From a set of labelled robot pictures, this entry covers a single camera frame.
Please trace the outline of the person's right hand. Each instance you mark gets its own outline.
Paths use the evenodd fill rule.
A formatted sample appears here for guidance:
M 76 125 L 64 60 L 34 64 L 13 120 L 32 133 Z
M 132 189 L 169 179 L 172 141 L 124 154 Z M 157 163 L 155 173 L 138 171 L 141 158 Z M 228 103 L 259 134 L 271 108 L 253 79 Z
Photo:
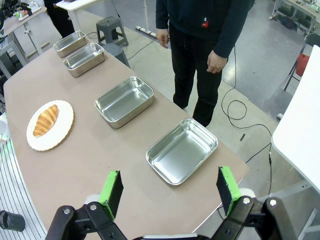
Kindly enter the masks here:
M 170 41 L 170 35 L 169 35 L 169 29 L 156 29 L 156 39 L 158 40 L 159 44 L 165 48 L 168 49 L 168 43 Z

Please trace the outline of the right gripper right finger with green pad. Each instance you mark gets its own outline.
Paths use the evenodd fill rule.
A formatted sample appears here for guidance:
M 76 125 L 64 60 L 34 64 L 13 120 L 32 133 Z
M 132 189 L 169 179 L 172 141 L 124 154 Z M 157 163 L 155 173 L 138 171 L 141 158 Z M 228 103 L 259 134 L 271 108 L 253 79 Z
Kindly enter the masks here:
M 218 168 L 216 186 L 225 219 L 212 240 L 236 240 L 245 227 L 254 228 L 262 240 L 296 240 L 298 237 L 287 210 L 278 197 L 264 201 L 242 195 L 228 166 Z

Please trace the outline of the person's left hand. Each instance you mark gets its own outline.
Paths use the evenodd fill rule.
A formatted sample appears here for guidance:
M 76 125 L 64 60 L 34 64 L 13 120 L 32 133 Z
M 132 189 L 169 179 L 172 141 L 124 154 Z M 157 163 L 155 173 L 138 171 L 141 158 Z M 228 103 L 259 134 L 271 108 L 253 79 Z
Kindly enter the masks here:
M 217 55 L 213 50 L 208 55 L 207 72 L 216 74 L 219 73 L 227 64 L 228 59 Z

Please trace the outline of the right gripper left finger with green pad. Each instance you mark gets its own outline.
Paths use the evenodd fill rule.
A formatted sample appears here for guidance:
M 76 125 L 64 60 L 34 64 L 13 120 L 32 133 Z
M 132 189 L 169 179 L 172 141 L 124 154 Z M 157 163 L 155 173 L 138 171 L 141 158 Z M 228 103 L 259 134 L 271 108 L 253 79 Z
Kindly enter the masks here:
M 119 170 L 108 173 L 97 201 L 75 209 L 59 207 L 46 235 L 47 240 L 84 240 L 87 234 L 97 233 L 101 240 L 124 240 L 126 237 L 115 223 L 123 183 Z

